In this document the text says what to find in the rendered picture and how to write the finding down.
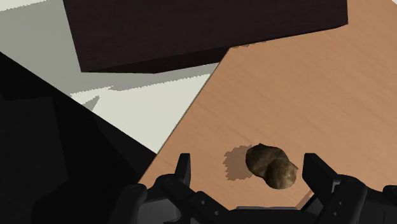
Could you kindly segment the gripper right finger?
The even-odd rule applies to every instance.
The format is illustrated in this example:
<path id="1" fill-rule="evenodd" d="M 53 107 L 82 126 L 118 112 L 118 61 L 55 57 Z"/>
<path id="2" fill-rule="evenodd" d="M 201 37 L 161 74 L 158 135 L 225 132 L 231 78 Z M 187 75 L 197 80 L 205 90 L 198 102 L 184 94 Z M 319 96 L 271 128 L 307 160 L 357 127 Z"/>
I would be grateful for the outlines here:
<path id="1" fill-rule="evenodd" d="M 305 153 L 302 178 L 323 205 L 313 224 L 397 224 L 397 185 L 371 189 Z"/>

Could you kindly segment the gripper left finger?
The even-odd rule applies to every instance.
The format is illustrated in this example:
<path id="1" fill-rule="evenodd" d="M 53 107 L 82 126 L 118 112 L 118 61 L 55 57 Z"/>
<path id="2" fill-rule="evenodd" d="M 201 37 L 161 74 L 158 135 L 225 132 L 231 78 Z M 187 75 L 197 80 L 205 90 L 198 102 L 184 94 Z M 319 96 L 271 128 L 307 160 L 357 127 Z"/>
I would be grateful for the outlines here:
<path id="1" fill-rule="evenodd" d="M 176 170 L 144 184 L 126 186 L 109 224 L 228 224 L 229 210 L 204 192 L 190 188 L 189 153 L 179 156 Z"/>

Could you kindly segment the brown potato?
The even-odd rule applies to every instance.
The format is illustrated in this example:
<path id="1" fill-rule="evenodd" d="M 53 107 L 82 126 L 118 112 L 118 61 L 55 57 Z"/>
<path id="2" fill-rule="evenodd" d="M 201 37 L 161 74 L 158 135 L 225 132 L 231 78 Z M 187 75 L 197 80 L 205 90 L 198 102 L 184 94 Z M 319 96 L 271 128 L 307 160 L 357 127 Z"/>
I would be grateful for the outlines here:
<path id="1" fill-rule="evenodd" d="M 245 163 L 253 175 L 273 189 L 282 190 L 295 184 L 298 167 L 278 147 L 257 144 L 247 150 Z"/>

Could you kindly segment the black furniture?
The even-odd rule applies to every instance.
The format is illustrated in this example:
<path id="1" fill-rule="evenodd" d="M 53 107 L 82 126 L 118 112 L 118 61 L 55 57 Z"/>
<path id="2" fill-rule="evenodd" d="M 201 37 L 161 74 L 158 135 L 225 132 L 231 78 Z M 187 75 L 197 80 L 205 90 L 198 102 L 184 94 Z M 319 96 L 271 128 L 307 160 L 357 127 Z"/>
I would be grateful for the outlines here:
<path id="1" fill-rule="evenodd" d="M 0 52 L 0 224 L 108 224 L 154 158 Z"/>

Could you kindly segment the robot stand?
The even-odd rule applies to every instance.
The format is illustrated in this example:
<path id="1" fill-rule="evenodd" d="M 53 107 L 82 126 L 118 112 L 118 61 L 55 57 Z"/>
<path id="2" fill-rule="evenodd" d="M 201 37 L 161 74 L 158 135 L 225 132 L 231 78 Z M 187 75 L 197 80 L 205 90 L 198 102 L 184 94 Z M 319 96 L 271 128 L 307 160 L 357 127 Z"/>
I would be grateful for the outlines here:
<path id="1" fill-rule="evenodd" d="M 162 73 L 341 27 L 347 0 L 62 0 L 85 73 Z"/>

